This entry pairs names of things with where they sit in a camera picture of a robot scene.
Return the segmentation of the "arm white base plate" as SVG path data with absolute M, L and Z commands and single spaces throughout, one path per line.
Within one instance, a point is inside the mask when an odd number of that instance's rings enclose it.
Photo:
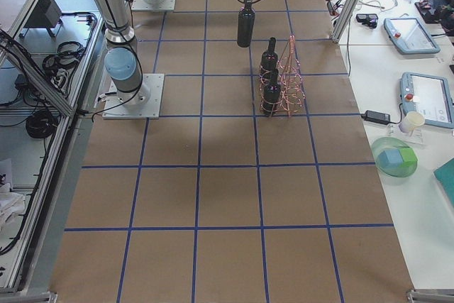
M 114 95 L 107 97 L 104 119 L 158 119 L 162 103 L 164 88 L 164 74 L 144 74 L 143 83 L 139 92 L 135 95 L 117 92 L 113 81 L 109 91 Z
M 133 0 L 133 12 L 174 11 L 176 0 Z

